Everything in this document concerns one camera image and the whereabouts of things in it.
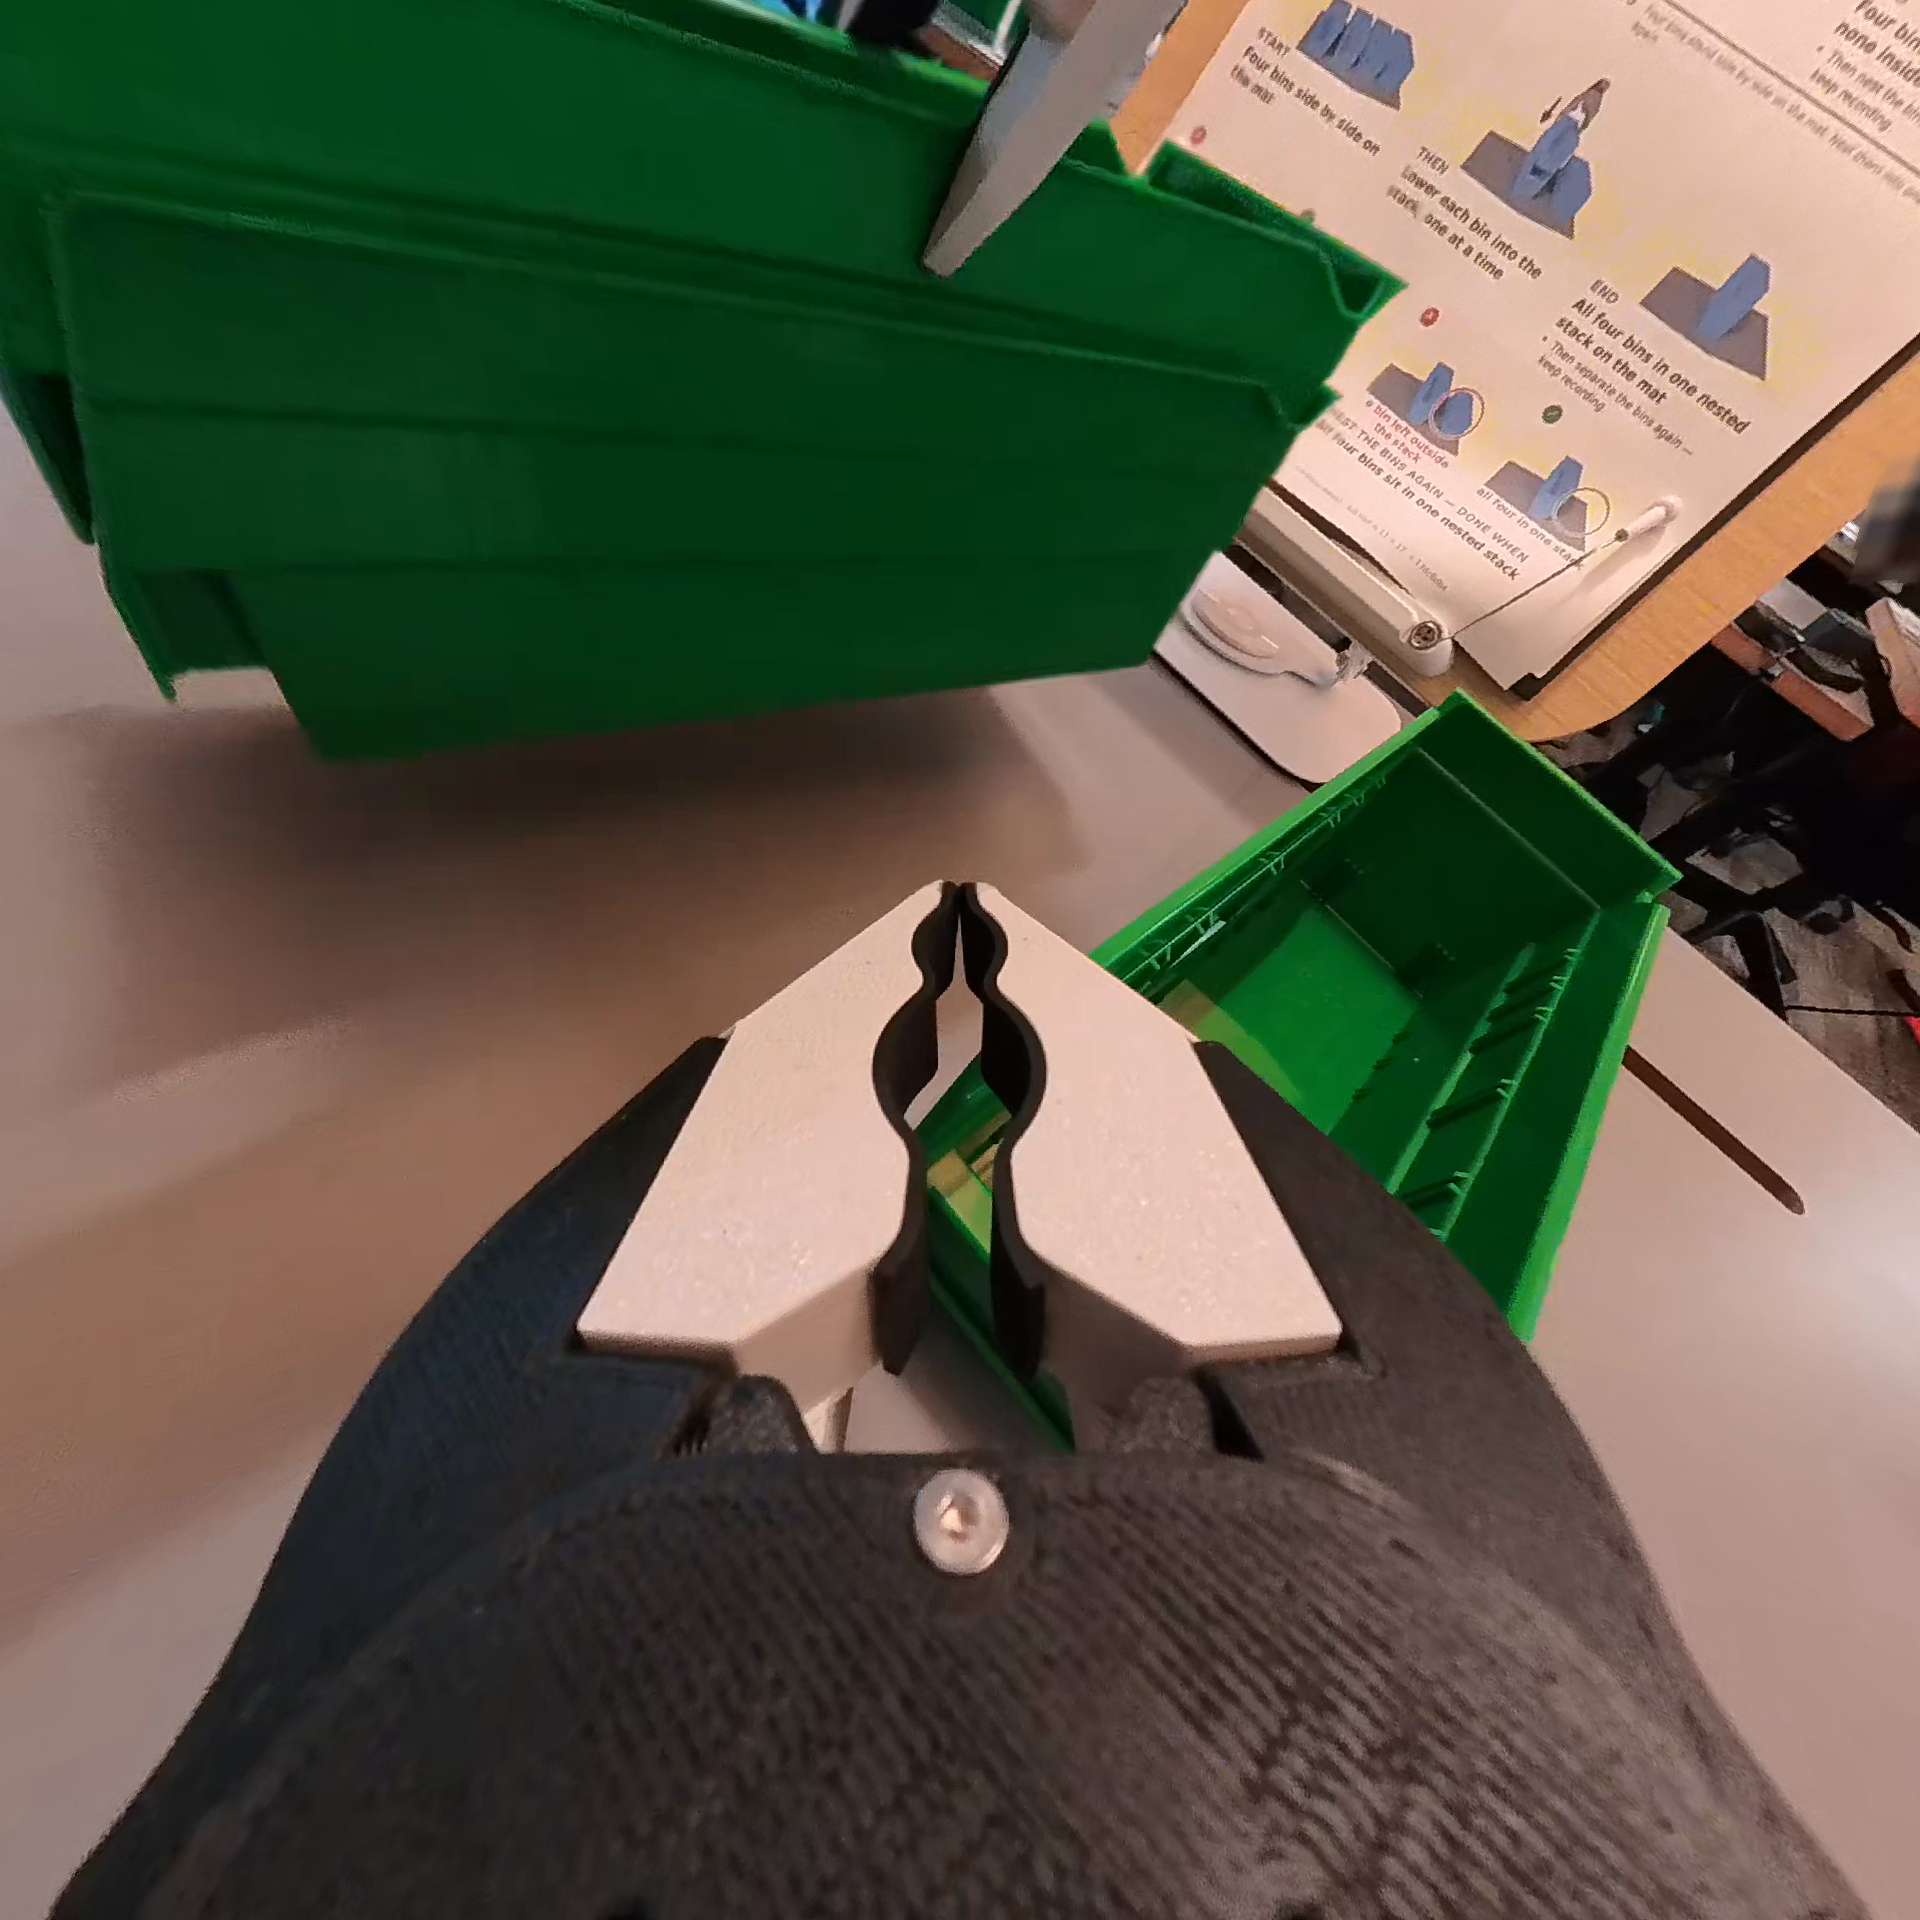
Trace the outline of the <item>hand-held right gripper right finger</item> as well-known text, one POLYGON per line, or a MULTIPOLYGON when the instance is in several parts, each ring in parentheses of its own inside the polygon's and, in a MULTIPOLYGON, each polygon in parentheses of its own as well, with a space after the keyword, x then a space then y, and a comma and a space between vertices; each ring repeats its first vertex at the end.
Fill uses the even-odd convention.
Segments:
POLYGON ((965 886, 992 1165, 992 1330, 1074 1421, 1144 1382, 1338 1349, 1342 1322, 1218 1090, 1240 1068, 984 879, 965 886))

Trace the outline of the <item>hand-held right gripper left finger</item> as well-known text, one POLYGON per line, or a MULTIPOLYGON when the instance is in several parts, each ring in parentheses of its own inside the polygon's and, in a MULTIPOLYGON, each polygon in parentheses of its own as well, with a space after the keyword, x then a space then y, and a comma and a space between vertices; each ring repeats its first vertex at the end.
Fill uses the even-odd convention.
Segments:
POLYGON ((811 1443, 900 1374, 928 1322, 923 1154, 957 886, 934 879, 716 1042, 709 1074, 578 1319, 593 1354, 769 1379, 811 1443))

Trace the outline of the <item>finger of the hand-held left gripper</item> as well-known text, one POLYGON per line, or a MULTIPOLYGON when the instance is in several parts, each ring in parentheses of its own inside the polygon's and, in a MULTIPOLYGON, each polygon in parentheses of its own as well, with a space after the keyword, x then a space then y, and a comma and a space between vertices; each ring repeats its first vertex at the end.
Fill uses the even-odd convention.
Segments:
POLYGON ((933 220, 922 264, 954 277, 1138 85, 1184 3, 1033 3, 933 220))

